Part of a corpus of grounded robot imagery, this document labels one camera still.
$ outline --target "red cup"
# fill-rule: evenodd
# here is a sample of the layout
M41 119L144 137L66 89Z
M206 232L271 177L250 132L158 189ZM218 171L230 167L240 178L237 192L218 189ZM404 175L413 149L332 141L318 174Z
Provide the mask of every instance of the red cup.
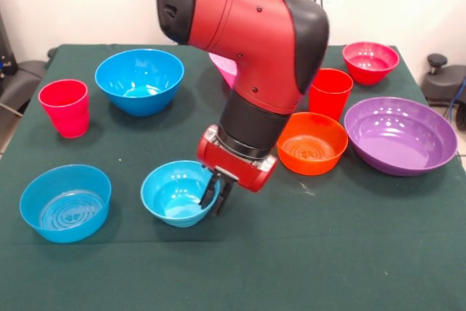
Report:
M78 138L87 132L89 92L85 83L75 79L49 83L39 92L39 102L64 138Z
M332 68L322 68L309 89L309 112L338 121L353 87L351 76Z

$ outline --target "light blue bowl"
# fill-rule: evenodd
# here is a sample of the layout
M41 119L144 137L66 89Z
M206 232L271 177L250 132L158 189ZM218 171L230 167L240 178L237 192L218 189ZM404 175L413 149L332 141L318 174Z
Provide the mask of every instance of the light blue bowl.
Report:
M95 71L97 86L123 111L136 117L161 112L175 97L184 65L160 50L124 51L103 61Z
M216 184L214 200L201 209L200 200L211 176L212 173L198 162L167 163L144 180L141 200L148 211L169 225L194 226L208 214L218 198L220 186Z
M72 243L103 225L110 197L105 173L89 165L65 165L43 173L26 187L20 212L46 240Z

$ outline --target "bowl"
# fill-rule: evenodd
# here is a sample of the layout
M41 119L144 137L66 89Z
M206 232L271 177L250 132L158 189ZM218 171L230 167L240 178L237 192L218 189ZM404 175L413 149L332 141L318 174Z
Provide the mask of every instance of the bowl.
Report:
M20 213L43 238L72 243L96 232L107 218L111 184L89 165L64 165L35 178L24 190Z
M344 128L322 114L300 112L290 117L277 142L280 161L289 170L315 176L332 170L348 146Z
M394 176L417 176L441 167L457 152L450 123L430 107L404 98L370 98L352 106L344 126L369 165Z
M213 53L209 53L209 58L212 60L213 64L216 65L218 71L232 89L236 81L236 75L238 74L236 62Z
M349 75L363 85L380 83L400 63L400 56L386 45L358 42L343 49Z
M137 49L104 60L95 82L121 110L145 117L164 110L181 85L184 65L169 52Z
M220 192L219 183L213 201L201 209L200 201L212 173L201 163L181 160L152 171L141 187L141 200L154 216L174 227L191 227L213 207Z

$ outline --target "green tablecloth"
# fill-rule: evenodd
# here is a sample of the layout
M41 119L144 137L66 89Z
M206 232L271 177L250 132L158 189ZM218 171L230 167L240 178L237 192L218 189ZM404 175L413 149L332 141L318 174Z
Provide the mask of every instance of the green tablecloth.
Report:
M0 310L466 310L458 159L395 178L349 147L327 175L279 165L260 194L236 187L222 216L190 229L153 218L140 201L143 179L163 163L195 158L226 90L205 52L162 47L186 65L181 90L163 113L129 117L98 90L94 71L130 48L62 46L41 86L88 83L88 134L60 138L35 95L0 162ZM323 65L344 69L341 47L330 47ZM381 84L356 86L348 106L375 95L423 101L403 61ZM35 176L69 163L109 175L111 213L87 240L53 245L26 226L18 203Z

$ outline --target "white wall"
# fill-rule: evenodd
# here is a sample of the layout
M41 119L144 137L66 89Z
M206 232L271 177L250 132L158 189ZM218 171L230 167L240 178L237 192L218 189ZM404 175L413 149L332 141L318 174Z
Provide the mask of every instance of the white wall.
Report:
M466 63L466 0L324 0L331 44L398 45L419 79L430 52ZM155 0L0 0L18 60L45 59L62 43L170 43Z
M466 0L324 0L331 43L397 45L419 81L431 52L466 64Z

